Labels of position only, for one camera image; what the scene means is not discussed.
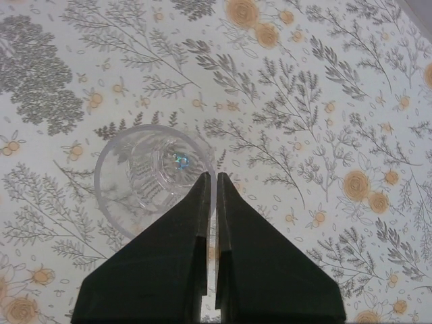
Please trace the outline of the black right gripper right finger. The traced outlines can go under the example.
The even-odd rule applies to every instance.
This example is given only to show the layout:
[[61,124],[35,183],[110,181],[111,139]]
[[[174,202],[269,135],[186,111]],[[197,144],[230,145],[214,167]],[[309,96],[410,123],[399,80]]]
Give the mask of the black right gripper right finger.
[[344,321],[338,284],[217,177],[217,289],[223,321]]

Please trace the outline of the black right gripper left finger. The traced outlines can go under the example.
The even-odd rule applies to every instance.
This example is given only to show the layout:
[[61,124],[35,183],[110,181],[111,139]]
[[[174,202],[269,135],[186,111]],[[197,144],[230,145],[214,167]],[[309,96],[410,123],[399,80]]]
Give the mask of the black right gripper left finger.
[[82,282],[74,321],[198,321],[207,293],[211,177]]

